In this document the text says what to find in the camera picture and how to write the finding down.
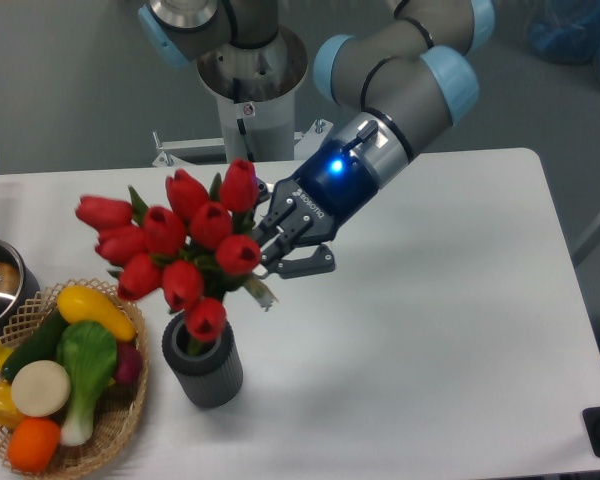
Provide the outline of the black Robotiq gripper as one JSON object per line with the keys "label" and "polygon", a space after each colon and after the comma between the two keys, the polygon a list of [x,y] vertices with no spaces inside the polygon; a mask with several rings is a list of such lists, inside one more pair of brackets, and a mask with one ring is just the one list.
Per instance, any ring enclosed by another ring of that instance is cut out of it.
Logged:
{"label": "black Robotiq gripper", "polygon": [[260,221],[260,243],[279,234],[281,244],[265,248],[253,273],[256,278],[276,274],[293,279],[335,270],[328,245],[320,244],[304,258],[287,259],[283,250],[334,239],[337,230],[377,194],[379,186],[364,163],[369,146],[362,140],[330,140],[275,185],[255,177],[255,205],[270,201]]}

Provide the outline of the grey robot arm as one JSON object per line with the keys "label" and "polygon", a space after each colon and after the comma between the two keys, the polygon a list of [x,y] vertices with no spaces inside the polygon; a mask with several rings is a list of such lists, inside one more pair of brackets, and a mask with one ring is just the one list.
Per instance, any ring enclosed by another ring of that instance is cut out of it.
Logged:
{"label": "grey robot arm", "polygon": [[338,229],[475,105],[466,56],[490,38],[495,11],[489,1],[398,1],[390,25],[364,39],[334,36],[314,58],[274,1],[147,1],[138,18],[168,63],[196,65],[216,99],[228,160],[292,157],[306,76],[355,111],[311,143],[294,173],[261,189],[261,270],[294,278],[332,271],[327,244]]}

